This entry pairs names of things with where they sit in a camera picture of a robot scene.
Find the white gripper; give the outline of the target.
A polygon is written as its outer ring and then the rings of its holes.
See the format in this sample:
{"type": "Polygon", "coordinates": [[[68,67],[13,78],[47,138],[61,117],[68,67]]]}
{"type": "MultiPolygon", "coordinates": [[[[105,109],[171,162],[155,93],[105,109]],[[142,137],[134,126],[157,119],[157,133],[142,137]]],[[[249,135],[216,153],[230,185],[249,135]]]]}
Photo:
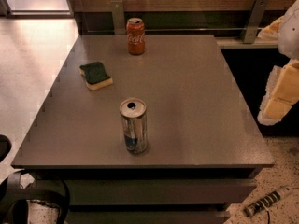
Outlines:
{"type": "Polygon", "coordinates": [[[273,67],[260,104],[258,121],[272,126],[281,122],[299,101],[299,0],[289,7],[283,17],[264,27],[258,37],[263,40],[278,39],[279,52],[290,58],[283,67],[273,67]]]}

